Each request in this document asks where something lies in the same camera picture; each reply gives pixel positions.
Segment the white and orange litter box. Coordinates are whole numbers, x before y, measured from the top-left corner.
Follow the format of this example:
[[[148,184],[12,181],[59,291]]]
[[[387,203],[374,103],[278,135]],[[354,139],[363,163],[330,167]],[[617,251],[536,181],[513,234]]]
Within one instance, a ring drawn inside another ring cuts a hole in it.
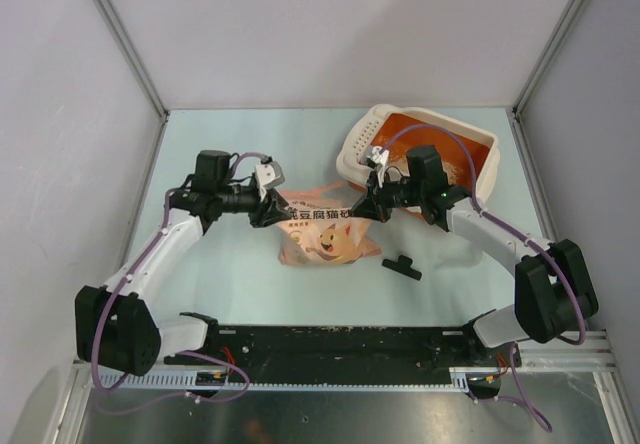
[[[481,203],[486,203],[496,184],[500,162],[498,137],[463,121],[424,108],[400,108],[378,104],[370,108],[349,131],[336,158],[336,170],[354,188],[364,190],[373,169],[361,163],[368,146],[389,147],[401,136],[427,131],[450,137],[463,151],[468,170],[459,183],[450,184],[443,170],[441,157],[433,145],[416,146],[406,152],[408,176],[396,180],[389,177],[388,164],[379,183],[387,186],[416,175],[435,184],[448,182],[451,186],[474,191]]]

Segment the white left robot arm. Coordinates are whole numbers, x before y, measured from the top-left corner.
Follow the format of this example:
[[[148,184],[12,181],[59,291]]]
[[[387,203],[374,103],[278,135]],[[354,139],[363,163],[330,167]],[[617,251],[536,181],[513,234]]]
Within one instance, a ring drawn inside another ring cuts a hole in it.
[[[243,155],[204,150],[183,184],[164,194],[161,222],[142,250],[103,285],[85,286],[75,298],[78,357],[94,376],[102,367],[143,376],[165,357],[187,351],[197,362],[214,361],[221,340],[209,332],[214,319],[181,312],[161,320],[153,303],[182,257],[224,214],[245,214],[254,228],[290,219],[277,188],[281,166],[261,154],[246,183],[235,172]]]

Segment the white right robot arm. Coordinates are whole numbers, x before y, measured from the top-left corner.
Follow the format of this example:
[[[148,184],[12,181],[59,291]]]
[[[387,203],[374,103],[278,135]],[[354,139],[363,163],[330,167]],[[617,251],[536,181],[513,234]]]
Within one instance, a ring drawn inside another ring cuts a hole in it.
[[[473,333],[461,340],[469,363],[484,365],[498,346],[526,339],[585,341],[586,320],[597,312],[598,301],[577,244],[526,233],[484,209],[473,188],[449,183],[431,145],[407,152],[409,173],[396,181],[386,176],[388,155],[380,146],[368,152],[371,172],[352,216],[386,222],[396,208],[418,208],[428,224],[479,247],[514,279],[513,304],[471,321]]]

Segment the pink cat litter bag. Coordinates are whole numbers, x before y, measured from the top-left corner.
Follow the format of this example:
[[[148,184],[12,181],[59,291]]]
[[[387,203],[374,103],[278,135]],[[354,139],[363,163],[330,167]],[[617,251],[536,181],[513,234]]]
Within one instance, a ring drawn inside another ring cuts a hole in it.
[[[288,266],[352,264],[377,256],[380,246],[368,236],[370,222],[350,215],[337,197],[343,187],[336,182],[309,190],[284,190],[291,219],[277,227],[283,232],[279,261]]]

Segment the black bag clip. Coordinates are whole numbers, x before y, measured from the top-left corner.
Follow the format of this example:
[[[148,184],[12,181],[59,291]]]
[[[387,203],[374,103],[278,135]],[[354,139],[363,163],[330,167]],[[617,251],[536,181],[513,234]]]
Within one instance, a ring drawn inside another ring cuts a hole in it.
[[[416,281],[422,279],[422,273],[414,268],[413,259],[409,256],[400,254],[396,259],[384,258],[381,265],[410,279]]]

